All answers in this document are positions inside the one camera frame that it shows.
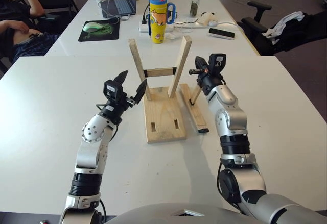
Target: cartoon sticker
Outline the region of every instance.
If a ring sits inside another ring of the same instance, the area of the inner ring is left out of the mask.
[[[158,26],[163,26],[166,24],[166,13],[157,13],[155,10],[151,11],[151,16]]]

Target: black shirt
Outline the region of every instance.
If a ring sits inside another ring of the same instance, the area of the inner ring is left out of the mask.
[[[0,21],[23,21],[30,29],[37,29],[30,21],[30,6],[11,0],[0,0]],[[12,58],[12,46],[15,30],[8,28],[0,34],[0,53]]]

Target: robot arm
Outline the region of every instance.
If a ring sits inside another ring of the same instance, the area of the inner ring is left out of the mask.
[[[122,72],[114,80],[104,83],[103,93],[106,104],[97,105],[101,110],[82,129],[82,142],[77,152],[71,190],[67,195],[60,223],[98,223],[101,216],[95,211],[100,202],[101,178],[108,156],[109,142],[115,136],[121,116],[129,107],[142,99],[147,80],[144,80],[135,97],[128,98],[122,83],[128,71]]]
[[[196,57],[198,85],[206,95],[215,115],[222,147],[217,187],[222,197],[243,214],[265,223],[326,223],[326,218],[283,196],[267,194],[264,179],[250,152],[246,114],[220,74],[226,64],[225,54],[211,54],[209,64]]]

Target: laptop keyboard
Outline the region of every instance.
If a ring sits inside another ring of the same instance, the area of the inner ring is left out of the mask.
[[[119,14],[130,14],[131,8],[127,0],[114,0]]]

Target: computer mouse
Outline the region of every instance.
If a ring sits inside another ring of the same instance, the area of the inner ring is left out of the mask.
[[[93,33],[99,31],[100,29],[103,29],[103,25],[97,22],[89,22],[83,27],[83,31],[87,33]]]

